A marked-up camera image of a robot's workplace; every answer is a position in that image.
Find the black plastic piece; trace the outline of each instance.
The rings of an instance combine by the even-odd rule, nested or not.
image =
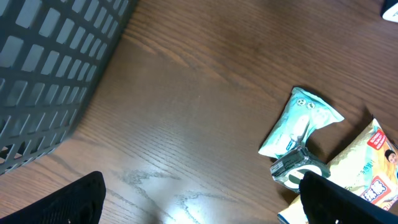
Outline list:
[[[102,173],[92,172],[16,213],[2,224],[97,224],[105,200]]]
[[[309,224],[387,224],[398,217],[313,173],[300,183],[301,201]]]
[[[136,0],[0,0],[0,175],[76,129]]]

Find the yellow snack bag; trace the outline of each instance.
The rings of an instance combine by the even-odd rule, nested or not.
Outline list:
[[[328,180],[374,205],[389,210],[398,200],[397,156],[376,119],[329,163]],[[308,223],[300,196],[278,217],[284,223]]]

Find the gray plastic basket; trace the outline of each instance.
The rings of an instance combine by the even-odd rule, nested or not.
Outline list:
[[[0,0],[0,175],[75,130],[133,0]]]

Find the wooden table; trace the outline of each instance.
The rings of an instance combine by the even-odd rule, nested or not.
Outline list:
[[[370,113],[398,138],[398,24],[381,5],[141,0],[72,139],[0,177],[0,216],[100,170],[102,223],[277,223],[295,194],[257,151],[293,86],[346,118],[308,142],[325,162]]]

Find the wood grain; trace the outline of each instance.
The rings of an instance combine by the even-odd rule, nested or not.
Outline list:
[[[346,118],[308,142],[325,162],[371,114],[398,138],[398,24],[381,5],[139,1],[72,139],[0,177],[0,217],[99,170],[102,223],[278,223],[295,195],[257,151],[293,86]]]

